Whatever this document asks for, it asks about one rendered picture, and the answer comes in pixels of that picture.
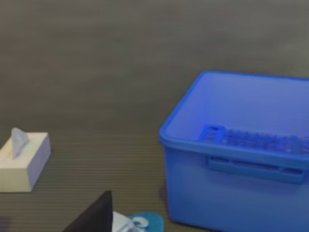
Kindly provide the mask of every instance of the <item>blue slipper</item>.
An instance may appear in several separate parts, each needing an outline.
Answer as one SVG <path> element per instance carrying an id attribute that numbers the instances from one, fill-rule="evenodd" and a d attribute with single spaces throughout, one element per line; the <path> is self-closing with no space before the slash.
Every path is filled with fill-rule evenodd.
<path id="1" fill-rule="evenodd" d="M 135 226 L 144 232 L 164 232 L 163 218 L 155 212 L 140 212 L 130 215 Z"/>

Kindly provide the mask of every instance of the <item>brown floor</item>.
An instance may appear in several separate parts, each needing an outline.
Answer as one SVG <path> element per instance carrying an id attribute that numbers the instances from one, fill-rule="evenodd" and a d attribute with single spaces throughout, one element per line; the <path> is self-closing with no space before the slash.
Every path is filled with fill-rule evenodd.
<path id="1" fill-rule="evenodd" d="M 59 232 L 103 191 L 169 222 L 157 129 L 205 69 L 309 76 L 305 0 L 1 0 L 0 133 L 48 131 L 31 194 L 0 231 Z"/>

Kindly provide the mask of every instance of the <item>white object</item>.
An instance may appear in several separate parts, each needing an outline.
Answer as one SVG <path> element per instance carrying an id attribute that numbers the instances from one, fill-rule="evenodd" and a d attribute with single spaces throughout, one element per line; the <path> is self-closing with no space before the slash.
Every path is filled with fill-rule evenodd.
<path id="1" fill-rule="evenodd" d="M 133 220 L 113 212 L 112 232 L 145 232 L 149 222 L 143 217 L 135 217 Z"/>
<path id="2" fill-rule="evenodd" d="M 31 192 L 50 154 L 48 133 L 14 128 L 0 150 L 0 192 Z"/>

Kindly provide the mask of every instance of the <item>blue plastic bin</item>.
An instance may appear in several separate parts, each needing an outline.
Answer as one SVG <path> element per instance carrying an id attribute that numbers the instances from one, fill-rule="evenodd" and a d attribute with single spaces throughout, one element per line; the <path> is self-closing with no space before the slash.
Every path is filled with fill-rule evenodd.
<path id="1" fill-rule="evenodd" d="M 309 232 L 309 80 L 204 72 L 160 129 L 169 217 Z"/>

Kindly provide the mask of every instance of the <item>dark object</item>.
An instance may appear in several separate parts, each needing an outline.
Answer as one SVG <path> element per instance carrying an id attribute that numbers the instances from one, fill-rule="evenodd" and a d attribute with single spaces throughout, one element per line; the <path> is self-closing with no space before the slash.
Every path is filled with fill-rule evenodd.
<path id="1" fill-rule="evenodd" d="M 112 192 L 103 193 L 63 232 L 112 232 Z"/>

